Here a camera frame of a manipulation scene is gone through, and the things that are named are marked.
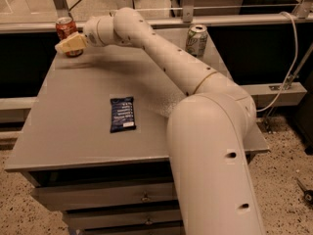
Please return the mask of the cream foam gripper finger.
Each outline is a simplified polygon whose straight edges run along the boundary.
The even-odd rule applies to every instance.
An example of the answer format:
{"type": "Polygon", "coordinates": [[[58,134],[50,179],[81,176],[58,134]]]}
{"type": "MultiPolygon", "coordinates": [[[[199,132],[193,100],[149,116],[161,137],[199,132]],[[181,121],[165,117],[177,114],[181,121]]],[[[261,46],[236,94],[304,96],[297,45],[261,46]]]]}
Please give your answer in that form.
{"type": "Polygon", "coordinates": [[[82,50],[87,47],[86,37],[79,33],[74,32],[66,39],[61,40],[56,46],[55,49],[58,53],[67,53],[70,51],[82,50]]]}

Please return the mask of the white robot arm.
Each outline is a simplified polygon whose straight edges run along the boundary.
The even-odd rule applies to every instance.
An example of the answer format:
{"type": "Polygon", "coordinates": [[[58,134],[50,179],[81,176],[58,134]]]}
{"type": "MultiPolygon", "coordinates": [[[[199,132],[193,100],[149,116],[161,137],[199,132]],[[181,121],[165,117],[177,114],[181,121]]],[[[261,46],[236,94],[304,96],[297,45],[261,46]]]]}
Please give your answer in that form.
{"type": "Polygon", "coordinates": [[[251,96],[158,35],[131,8],[89,20],[56,49],[112,44],[143,49],[186,96],[172,110],[166,131],[186,235],[265,235],[244,149],[256,119],[251,96]]]}

